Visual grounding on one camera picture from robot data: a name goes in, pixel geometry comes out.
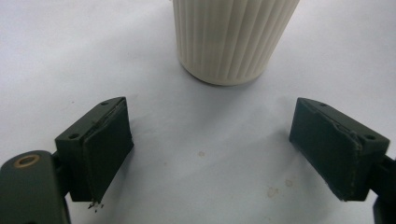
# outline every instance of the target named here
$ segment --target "white table surface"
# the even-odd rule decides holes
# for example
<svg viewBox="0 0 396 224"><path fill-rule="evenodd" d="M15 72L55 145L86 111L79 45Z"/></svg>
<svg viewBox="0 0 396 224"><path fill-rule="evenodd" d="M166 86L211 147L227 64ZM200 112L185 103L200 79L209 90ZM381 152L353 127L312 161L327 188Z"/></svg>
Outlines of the white table surface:
<svg viewBox="0 0 396 224"><path fill-rule="evenodd" d="M0 163L126 96L134 155L77 223L373 223L288 141L297 97L396 141L396 1L301 0L261 77L216 87L179 64L168 0L0 2ZM388 155L396 157L394 145Z"/></svg>

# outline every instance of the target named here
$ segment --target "white ribbed cup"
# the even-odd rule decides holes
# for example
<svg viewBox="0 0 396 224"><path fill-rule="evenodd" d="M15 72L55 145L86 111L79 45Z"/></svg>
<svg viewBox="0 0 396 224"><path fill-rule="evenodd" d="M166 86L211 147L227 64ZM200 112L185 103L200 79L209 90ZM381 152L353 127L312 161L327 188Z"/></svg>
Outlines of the white ribbed cup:
<svg viewBox="0 0 396 224"><path fill-rule="evenodd" d="M299 0L173 0L177 56L202 81L237 85L267 65Z"/></svg>

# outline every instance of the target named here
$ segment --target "cup base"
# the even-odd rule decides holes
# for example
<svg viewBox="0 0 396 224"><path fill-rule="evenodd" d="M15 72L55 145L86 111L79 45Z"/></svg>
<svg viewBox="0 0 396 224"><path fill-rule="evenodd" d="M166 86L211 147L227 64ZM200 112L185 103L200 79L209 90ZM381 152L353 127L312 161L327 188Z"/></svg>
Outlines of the cup base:
<svg viewBox="0 0 396 224"><path fill-rule="evenodd" d="M196 77L203 82L217 85L217 86L236 86L236 85L248 83L248 82L253 81L256 78L258 78L264 72L265 67L266 67L266 66L264 66L264 68L260 72L258 72L257 74L255 74L254 76L251 76L249 78L218 79L218 78L213 78L213 77L202 76L202 75L192 71L188 66L186 66L186 64L183 63L183 61L180 58L178 60L180 61L183 68L186 69L186 71L188 71L193 77Z"/></svg>

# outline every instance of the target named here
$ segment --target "white cup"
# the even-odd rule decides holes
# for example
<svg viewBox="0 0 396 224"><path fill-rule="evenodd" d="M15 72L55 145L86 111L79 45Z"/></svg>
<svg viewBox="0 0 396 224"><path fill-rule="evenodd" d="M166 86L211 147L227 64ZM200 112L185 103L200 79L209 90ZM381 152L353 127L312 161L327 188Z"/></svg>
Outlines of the white cup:
<svg viewBox="0 0 396 224"><path fill-rule="evenodd" d="M258 77L299 0L173 0L177 56L202 81L231 86Z"/></svg>

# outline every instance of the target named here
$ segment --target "small hole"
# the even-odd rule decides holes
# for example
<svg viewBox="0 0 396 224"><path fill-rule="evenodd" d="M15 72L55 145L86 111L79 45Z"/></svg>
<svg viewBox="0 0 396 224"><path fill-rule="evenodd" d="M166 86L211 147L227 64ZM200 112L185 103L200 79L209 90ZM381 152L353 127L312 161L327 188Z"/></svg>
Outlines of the small hole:
<svg viewBox="0 0 396 224"><path fill-rule="evenodd" d="M28 155L28 156L22 157L22 158L18 159L17 161L15 161L14 166L17 168L23 168L23 167L33 165L36 162L38 162L39 160L40 160L40 157L38 155Z"/></svg>
<svg viewBox="0 0 396 224"><path fill-rule="evenodd" d="M35 160L35 157L26 157L20 160L20 165L26 165Z"/></svg>
<svg viewBox="0 0 396 224"><path fill-rule="evenodd" d="M366 134L366 135L364 135L364 137L369 139L369 140L375 140L375 137L370 135L370 134Z"/></svg>
<svg viewBox="0 0 396 224"><path fill-rule="evenodd" d="M72 134L69 135L69 139L75 139L77 137L79 137L78 133L72 133Z"/></svg>

